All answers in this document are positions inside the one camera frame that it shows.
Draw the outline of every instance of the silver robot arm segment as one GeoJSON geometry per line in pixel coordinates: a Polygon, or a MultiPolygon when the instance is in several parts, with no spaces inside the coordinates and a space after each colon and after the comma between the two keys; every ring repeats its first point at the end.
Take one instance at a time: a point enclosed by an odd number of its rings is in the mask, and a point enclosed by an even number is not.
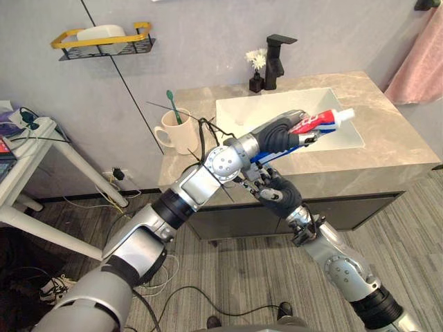
{"type": "Polygon", "coordinates": [[[101,265],[87,273],[36,326],[35,331],[122,331],[133,287],[151,280],[163,264],[165,244],[179,227],[222,186],[248,167],[257,143],[252,136],[234,147],[216,147],[204,165],[195,166],[146,205],[109,241],[101,265]]]}
{"type": "Polygon", "coordinates": [[[367,331],[424,332],[372,273],[363,256],[351,249],[325,218],[312,216],[307,207],[299,206],[286,221],[294,229],[294,244],[320,265],[367,331]]]}

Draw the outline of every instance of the bathroom sink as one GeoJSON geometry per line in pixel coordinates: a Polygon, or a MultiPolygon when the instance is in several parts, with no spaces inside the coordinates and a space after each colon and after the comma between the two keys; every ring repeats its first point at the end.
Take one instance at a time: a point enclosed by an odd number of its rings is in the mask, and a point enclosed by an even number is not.
{"type": "MultiPolygon", "coordinates": [[[[240,137],[277,115],[292,109],[302,109],[310,115],[328,109],[342,111],[343,107],[330,88],[294,90],[251,97],[220,99],[216,101],[217,126],[240,137]]],[[[218,133],[221,141],[226,139],[218,133]]],[[[364,147],[360,134],[352,121],[344,122],[341,128],[321,137],[309,147],[296,152],[350,149],[364,147]]]]}

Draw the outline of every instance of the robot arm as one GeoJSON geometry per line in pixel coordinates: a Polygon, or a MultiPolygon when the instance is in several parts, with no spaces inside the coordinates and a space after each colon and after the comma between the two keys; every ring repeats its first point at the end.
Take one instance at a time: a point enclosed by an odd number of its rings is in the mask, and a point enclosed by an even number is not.
{"type": "Polygon", "coordinates": [[[328,280],[352,305],[366,330],[422,332],[372,273],[363,256],[342,240],[325,217],[312,216],[295,186],[273,169],[268,169],[267,174],[264,183],[258,183],[257,199],[286,220],[293,229],[293,243],[304,248],[320,265],[328,280]]]}
{"type": "Polygon", "coordinates": [[[195,166],[146,205],[115,234],[103,250],[101,265],[87,273],[35,328],[65,332],[110,332],[123,330],[132,301],[133,287],[151,280],[166,258],[165,243],[179,227],[222,186],[251,168],[250,160],[263,146],[278,143],[277,150],[300,144],[289,134],[302,111],[289,111],[247,134],[230,146],[214,148],[203,165],[195,166]]]}
{"type": "Polygon", "coordinates": [[[313,218],[301,205],[296,188],[277,172],[263,170],[260,161],[278,158],[317,140],[317,131],[289,133],[305,116],[303,111],[283,113],[251,133],[214,148],[203,165],[182,174],[156,202],[146,205],[111,238],[101,265],[87,273],[35,330],[54,331],[62,326],[66,332],[122,331],[132,289],[151,280],[161,267],[167,254],[165,243],[173,240],[179,227],[223,183],[238,179],[241,172],[248,181],[264,180],[250,192],[286,218],[294,229],[293,242],[323,267],[370,331],[422,331],[372,275],[364,259],[348,248],[330,225],[313,218]]]}

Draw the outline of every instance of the black faucet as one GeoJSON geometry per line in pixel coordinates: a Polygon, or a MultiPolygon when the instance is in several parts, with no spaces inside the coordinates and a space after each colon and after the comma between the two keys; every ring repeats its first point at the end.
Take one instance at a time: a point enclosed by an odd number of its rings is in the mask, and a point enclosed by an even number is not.
{"type": "Polygon", "coordinates": [[[266,73],[264,76],[264,89],[275,90],[277,77],[284,74],[283,65],[280,61],[280,47],[282,44],[295,43],[297,39],[281,35],[270,35],[266,38],[268,54],[266,56],[266,73]]]}

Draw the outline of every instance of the white flower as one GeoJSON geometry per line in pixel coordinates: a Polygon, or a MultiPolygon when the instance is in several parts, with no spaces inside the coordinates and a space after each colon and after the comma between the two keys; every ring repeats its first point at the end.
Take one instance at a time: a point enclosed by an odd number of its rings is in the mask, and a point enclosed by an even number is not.
{"type": "Polygon", "coordinates": [[[254,61],[255,57],[257,56],[257,51],[256,50],[250,50],[247,54],[246,54],[246,61],[247,62],[252,62],[254,61]]]}
{"type": "Polygon", "coordinates": [[[264,65],[266,65],[266,58],[263,54],[258,54],[253,61],[252,67],[258,71],[263,68],[264,65]]]}
{"type": "Polygon", "coordinates": [[[259,70],[266,65],[266,54],[268,50],[265,48],[261,48],[259,50],[250,50],[245,59],[247,62],[252,62],[252,68],[255,70],[259,70]]]}

